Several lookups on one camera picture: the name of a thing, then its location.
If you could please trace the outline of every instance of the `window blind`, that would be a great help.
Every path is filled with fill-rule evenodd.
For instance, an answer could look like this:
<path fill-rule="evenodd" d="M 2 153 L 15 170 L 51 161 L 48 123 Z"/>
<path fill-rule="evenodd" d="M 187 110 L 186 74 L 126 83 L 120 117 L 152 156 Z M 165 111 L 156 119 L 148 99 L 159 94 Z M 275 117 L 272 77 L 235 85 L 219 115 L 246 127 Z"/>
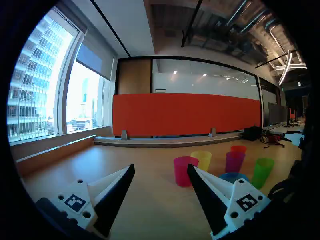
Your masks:
<path fill-rule="evenodd" d="M 76 61 L 110 80 L 113 59 L 114 53 L 110 46 L 94 29 L 89 29 L 79 48 Z"/>

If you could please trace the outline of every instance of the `desk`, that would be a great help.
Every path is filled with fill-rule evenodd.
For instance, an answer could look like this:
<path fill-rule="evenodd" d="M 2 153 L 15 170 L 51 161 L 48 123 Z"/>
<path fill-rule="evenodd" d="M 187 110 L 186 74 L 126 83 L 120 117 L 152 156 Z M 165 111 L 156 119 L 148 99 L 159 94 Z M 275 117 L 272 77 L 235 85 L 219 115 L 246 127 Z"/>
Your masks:
<path fill-rule="evenodd" d="M 285 125 L 283 125 L 281 127 L 270 129 L 270 131 L 271 132 L 279 132 L 279 133 L 287 133 L 287 131 L 300 131 L 300 132 L 302 132 L 304 129 L 304 123 L 299 122 L 298 124 L 299 124 L 299 126 L 293 126 L 293 127 L 287 127 L 287 128 L 285 128 L 284 127 Z"/>
<path fill-rule="evenodd" d="M 209 173 L 224 173 L 225 154 L 232 145 L 245 145 L 248 150 L 241 173 L 249 180 L 255 161 L 270 157 L 274 168 L 261 191 L 267 195 L 279 181 L 287 178 L 301 150 L 290 142 L 286 147 L 266 146 L 260 141 L 236 140 L 206 146 L 185 148 L 119 148 L 94 145 L 24 178 L 34 201 L 51 197 L 77 179 L 91 182 L 131 163 L 136 175 L 111 228 L 110 240 L 123 239 L 207 239 L 210 227 L 193 188 L 178 187 L 174 181 L 173 159 L 189 156 L 193 151 L 212 152 Z"/>

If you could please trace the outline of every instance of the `plastic cup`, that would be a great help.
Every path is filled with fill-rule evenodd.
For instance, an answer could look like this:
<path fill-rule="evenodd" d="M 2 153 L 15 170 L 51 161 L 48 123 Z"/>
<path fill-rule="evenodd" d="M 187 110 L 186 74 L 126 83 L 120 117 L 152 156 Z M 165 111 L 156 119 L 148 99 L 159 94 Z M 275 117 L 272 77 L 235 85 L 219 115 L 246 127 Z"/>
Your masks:
<path fill-rule="evenodd" d="M 254 168 L 253 178 L 251 184 L 260 189 L 266 182 L 272 168 L 274 165 L 274 160 L 271 158 L 258 158 L 256 162 L 256 167 Z"/>
<path fill-rule="evenodd" d="M 249 179 L 247 178 L 246 175 L 242 174 L 242 173 L 238 173 L 238 172 L 227 172 L 222 174 L 219 178 L 226 180 L 228 182 L 234 183 L 236 180 L 243 178 L 247 181 L 249 181 Z"/>
<path fill-rule="evenodd" d="M 226 156 L 226 172 L 239 172 L 246 155 L 243 152 L 228 152 Z"/>
<path fill-rule="evenodd" d="M 188 164 L 191 163 L 194 166 L 197 166 L 199 160 L 193 157 L 185 156 L 175 158 L 174 163 L 174 175 L 176 178 L 176 183 L 180 187 L 189 187 L 191 186 L 190 178 L 187 174 Z"/>
<path fill-rule="evenodd" d="M 232 152 L 243 152 L 246 153 L 247 147 L 242 145 L 234 145 L 231 147 Z"/>
<path fill-rule="evenodd" d="M 192 157 L 199 160 L 198 168 L 204 171 L 208 171 L 212 153 L 208 151 L 196 151 L 191 154 Z"/>

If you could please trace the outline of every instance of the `blue cup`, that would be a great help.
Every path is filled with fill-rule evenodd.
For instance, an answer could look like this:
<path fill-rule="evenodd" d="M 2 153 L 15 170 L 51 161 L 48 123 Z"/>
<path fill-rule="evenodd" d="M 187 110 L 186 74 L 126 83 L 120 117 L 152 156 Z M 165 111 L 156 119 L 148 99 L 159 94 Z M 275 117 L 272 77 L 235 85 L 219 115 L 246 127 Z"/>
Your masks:
<path fill-rule="evenodd" d="M 231 183 L 234 183 L 236 180 L 238 180 L 240 178 L 243 178 L 243 179 L 249 181 L 246 175 L 244 175 L 242 173 L 238 173 L 238 172 L 227 172 L 225 174 L 222 174 L 219 178 L 226 180 L 228 182 L 231 182 Z"/>

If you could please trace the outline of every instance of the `orange partition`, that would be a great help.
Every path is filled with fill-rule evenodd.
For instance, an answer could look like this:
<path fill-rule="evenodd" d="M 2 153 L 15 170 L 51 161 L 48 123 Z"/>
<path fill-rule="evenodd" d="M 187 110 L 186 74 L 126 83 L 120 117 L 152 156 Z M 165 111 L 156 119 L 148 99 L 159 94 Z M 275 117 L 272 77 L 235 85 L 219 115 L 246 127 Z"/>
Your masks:
<path fill-rule="evenodd" d="M 230 132 L 260 126 L 260 102 L 209 94 L 150 93 L 113 96 L 113 134 L 164 136 Z"/>

